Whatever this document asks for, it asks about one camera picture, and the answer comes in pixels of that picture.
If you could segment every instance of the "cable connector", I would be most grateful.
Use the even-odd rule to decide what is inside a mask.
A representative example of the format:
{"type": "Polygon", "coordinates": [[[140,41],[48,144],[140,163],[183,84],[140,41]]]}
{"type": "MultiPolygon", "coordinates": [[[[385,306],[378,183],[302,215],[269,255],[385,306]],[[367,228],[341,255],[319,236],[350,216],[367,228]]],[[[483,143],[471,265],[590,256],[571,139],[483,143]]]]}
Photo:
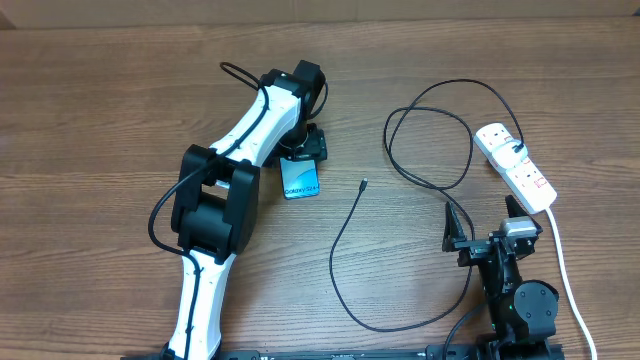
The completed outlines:
{"type": "Polygon", "coordinates": [[[360,192],[362,193],[367,188],[367,183],[369,183],[369,179],[364,178],[360,182],[360,192]]]}

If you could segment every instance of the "white power strip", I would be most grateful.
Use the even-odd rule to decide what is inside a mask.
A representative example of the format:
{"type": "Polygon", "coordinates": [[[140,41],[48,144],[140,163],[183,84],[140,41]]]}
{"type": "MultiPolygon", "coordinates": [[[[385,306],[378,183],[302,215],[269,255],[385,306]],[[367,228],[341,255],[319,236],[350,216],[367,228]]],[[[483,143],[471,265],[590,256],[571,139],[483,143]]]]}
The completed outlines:
{"type": "Polygon", "coordinates": [[[551,212],[551,204],[558,197],[558,193],[556,193],[551,187],[551,184],[549,184],[549,181],[547,181],[540,170],[533,164],[528,156],[529,151],[526,145],[523,145],[523,147],[516,152],[516,148],[521,144],[521,141],[514,139],[504,125],[494,123],[481,128],[474,136],[474,141],[482,153],[489,159],[491,165],[500,173],[504,181],[516,194],[518,199],[520,199],[520,202],[522,202],[529,214],[537,214],[543,210],[547,212],[549,222],[553,229],[556,250],[558,251],[560,274],[562,275],[562,282],[567,293],[569,305],[578,324],[580,324],[584,336],[587,338],[589,349],[591,350],[591,359],[597,360],[598,353],[596,352],[596,345],[573,298],[573,292],[571,291],[569,277],[567,276],[567,270],[564,264],[558,225],[551,212]]]}
{"type": "Polygon", "coordinates": [[[513,139],[504,125],[487,125],[478,130],[474,140],[530,214],[548,208],[558,197],[529,159],[526,145],[518,153],[514,151],[520,140],[513,139]]]}

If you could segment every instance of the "white power cable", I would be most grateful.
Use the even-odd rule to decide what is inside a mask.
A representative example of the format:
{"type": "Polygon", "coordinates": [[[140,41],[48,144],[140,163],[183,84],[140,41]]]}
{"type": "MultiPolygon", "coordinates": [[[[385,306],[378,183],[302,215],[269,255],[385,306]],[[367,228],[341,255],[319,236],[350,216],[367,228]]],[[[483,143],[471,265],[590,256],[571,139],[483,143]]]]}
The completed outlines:
{"type": "Polygon", "coordinates": [[[556,241],[556,250],[558,251],[558,264],[560,265],[560,274],[562,275],[562,283],[564,284],[564,289],[567,292],[567,298],[569,299],[569,305],[571,305],[571,310],[573,311],[573,315],[578,320],[578,324],[580,324],[580,329],[584,333],[584,336],[587,338],[587,342],[589,343],[589,349],[591,350],[591,359],[598,360],[598,353],[596,352],[596,344],[593,342],[593,338],[591,337],[591,333],[589,333],[589,329],[587,325],[582,320],[582,316],[580,315],[580,311],[578,311],[578,305],[576,305],[576,300],[573,298],[573,292],[571,291],[571,285],[569,285],[569,277],[567,276],[567,269],[564,265],[564,255],[562,254],[562,245],[560,244],[560,232],[558,231],[558,225],[556,224],[556,218],[553,216],[551,212],[551,208],[546,208],[547,216],[549,216],[549,222],[551,223],[551,229],[553,229],[553,238],[556,241]]]}

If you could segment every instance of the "plug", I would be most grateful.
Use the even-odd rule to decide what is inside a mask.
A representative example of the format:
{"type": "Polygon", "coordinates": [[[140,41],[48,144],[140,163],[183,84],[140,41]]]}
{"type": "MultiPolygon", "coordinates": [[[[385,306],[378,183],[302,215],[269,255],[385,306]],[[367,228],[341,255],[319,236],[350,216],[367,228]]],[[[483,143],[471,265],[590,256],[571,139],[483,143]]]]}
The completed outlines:
{"type": "Polygon", "coordinates": [[[369,179],[364,178],[360,181],[360,192],[363,192],[367,188],[367,184],[369,183],[369,179]]]}
{"type": "Polygon", "coordinates": [[[508,169],[513,169],[518,164],[521,164],[528,155],[529,149],[527,149],[527,145],[520,140],[511,139],[497,146],[491,152],[489,161],[498,172],[504,173],[508,169]]]}

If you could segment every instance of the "white robotic arm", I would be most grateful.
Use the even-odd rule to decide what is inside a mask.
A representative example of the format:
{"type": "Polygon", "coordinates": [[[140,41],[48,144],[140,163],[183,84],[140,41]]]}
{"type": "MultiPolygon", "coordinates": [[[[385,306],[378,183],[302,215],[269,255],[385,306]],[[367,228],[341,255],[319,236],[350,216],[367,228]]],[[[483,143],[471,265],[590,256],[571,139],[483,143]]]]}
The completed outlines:
{"type": "MultiPolygon", "coordinates": [[[[269,94],[269,110],[240,147],[227,155],[228,159],[238,162],[249,160],[251,164],[261,167],[278,141],[298,122],[300,99],[295,97],[291,91],[277,86],[268,86],[265,89],[269,94]]],[[[253,106],[240,122],[225,137],[213,143],[210,148],[222,152],[232,146],[258,117],[264,106],[264,101],[264,95],[259,91],[253,106]]],[[[216,185],[229,187],[228,183],[221,181],[218,181],[216,185]]],[[[229,270],[236,255],[229,255],[222,265],[217,265],[211,255],[198,250],[191,250],[191,255],[196,258],[202,270],[193,314],[189,358],[209,360],[214,357],[222,340],[220,313],[222,312],[222,301],[229,270]]],[[[184,358],[187,341],[185,330],[195,284],[193,264],[187,258],[182,258],[182,262],[184,280],[182,297],[180,298],[180,312],[176,330],[169,341],[169,349],[174,352],[176,358],[184,358]]]]}
{"type": "Polygon", "coordinates": [[[311,109],[325,85],[320,67],[306,61],[300,61],[293,74],[271,70],[260,79],[251,108],[226,136],[208,149],[192,145],[187,150],[171,217],[183,248],[175,252],[184,255],[178,321],[159,355],[138,359],[215,357],[222,340],[220,315],[229,270],[255,225],[260,167],[273,158],[326,159],[323,132],[307,124],[317,114],[311,109]],[[227,199],[202,192],[202,185],[228,188],[227,199]]]}

